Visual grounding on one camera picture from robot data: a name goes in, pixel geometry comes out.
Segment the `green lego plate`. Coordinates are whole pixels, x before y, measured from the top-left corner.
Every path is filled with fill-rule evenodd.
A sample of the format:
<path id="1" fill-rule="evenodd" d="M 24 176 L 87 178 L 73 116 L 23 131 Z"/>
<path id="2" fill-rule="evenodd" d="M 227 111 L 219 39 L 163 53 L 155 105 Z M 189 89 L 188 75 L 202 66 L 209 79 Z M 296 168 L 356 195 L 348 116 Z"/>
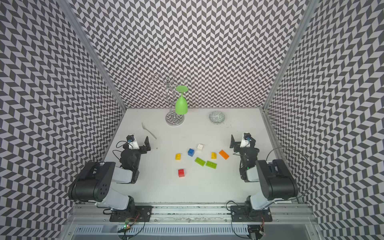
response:
<path id="1" fill-rule="evenodd" d="M 199 164 L 200 166 L 204 167 L 206 164 L 206 161 L 202 160 L 201 158 L 197 157 L 195 159 L 195 163 Z"/>
<path id="2" fill-rule="evenodd" d="M 209 168 L 212 168 L 212 169 L 216 169 L 217 168 L 217 164 L 214 163 L 214 162 L 211 162 L 211 161 L 207 161 L 206 162 L 206 166 L 209 167 Z"/>

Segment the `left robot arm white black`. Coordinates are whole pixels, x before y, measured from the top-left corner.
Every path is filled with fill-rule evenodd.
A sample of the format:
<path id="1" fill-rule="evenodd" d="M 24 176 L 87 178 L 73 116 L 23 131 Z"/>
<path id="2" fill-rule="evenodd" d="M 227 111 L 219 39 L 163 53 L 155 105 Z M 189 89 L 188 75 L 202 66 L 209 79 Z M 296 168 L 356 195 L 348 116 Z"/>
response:
<path id="1" fill-rule="evenodd" d="M 151 145 L 148 137 L 144 145 L 139 146 L 135 136 L 128 135 L 122 147 L 123 151 L 118 157 L 120 167 L 115 162 L 86 163 L 69 187 L 69 199 L 95 203 L 99 208 L 112 211 L 134 212 L 134 198 L 114 190 L 111 184 L 135 184 L 140 174 L 141 156 L 151 150 Z"/>

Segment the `blue lego brick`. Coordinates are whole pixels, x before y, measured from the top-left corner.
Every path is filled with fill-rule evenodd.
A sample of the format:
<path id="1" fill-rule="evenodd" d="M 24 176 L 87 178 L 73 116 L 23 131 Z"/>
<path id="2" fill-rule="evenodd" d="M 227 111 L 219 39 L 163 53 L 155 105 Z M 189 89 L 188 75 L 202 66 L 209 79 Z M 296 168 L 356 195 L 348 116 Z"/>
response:
<path id="1" fill-rule="evenodd" d="M 194 149 L 189 149 L 188 150 L 188 156 L 193 157 L 194 154 L 195 154 L 195 150 Z"/>

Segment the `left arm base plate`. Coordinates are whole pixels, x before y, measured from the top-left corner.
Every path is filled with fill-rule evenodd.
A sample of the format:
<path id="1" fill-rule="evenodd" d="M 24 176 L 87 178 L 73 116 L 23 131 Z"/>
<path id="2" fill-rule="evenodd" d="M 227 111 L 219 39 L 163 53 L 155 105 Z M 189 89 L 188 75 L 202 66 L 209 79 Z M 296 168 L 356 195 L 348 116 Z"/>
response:
<path id="1" fill-rule="evenodd" d="M 135 206 L 133 209 L 115 210 L 112 211 L 110 222 L 125 223 L 130 220 L 131 222 L 149 222 L 152 215 L 153 206 Z"/>

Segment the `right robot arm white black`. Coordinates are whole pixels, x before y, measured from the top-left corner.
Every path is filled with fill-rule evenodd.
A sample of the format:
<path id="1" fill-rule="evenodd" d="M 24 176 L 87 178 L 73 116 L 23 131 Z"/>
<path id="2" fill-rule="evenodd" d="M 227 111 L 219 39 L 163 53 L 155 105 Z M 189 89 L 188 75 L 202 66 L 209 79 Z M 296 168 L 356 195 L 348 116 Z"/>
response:
<path id="1" fill-rule="evenodd" d="M 246 183 L 260 184 L 261 191 L 248 196 L 245 208 L 248 213 L 261 211 L 270 205 L 290 201 L 298 197 L 299 188 L 285 162 L 259 160 L 260 150 L 250 133 L 244 133 L 240 141 L 231 136 L 230 148 L 240 157 L 239 172 Z"/>

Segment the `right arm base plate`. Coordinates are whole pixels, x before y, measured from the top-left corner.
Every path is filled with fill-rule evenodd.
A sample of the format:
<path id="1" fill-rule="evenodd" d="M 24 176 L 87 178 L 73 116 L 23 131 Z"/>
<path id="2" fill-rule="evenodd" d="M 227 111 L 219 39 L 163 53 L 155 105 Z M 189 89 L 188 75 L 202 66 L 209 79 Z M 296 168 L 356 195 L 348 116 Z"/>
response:
<path id="1" fill-rule="evenodd" d="M 235 223 L 241 222 L 265 222 L 273 221 L 270 209 L 253 210 L 251 207 L 245 206 L 230 206 L 232 221 Z"/>

